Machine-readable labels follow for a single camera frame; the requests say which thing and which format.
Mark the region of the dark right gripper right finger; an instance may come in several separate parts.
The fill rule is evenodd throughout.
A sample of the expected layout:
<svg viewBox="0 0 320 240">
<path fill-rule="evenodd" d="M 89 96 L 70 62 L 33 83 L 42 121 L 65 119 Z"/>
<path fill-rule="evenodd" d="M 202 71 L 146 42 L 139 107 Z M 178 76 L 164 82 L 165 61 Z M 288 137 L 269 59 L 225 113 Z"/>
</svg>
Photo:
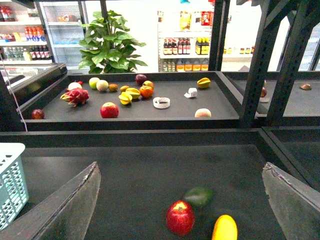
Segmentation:
<svg viewBox="0 0 320 240">
<path fill-rule="evenodd" d="M 287 240 L 320 238 L 320 193 L 267 162 L 262 179 L 272 211 Z"/>
</svg>

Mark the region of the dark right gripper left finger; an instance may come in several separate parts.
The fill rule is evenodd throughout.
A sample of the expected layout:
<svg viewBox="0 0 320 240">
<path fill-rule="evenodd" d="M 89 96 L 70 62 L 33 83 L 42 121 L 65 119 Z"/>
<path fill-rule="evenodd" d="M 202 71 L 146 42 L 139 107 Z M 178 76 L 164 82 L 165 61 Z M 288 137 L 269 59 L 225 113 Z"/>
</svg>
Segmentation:
<svg viewBox="0 0 320 240">
<path fill-rule="evenodd" d="M 2 240 L 83 240 L 101 184 L 97 162 L 0 232 Z"/>
</svg>

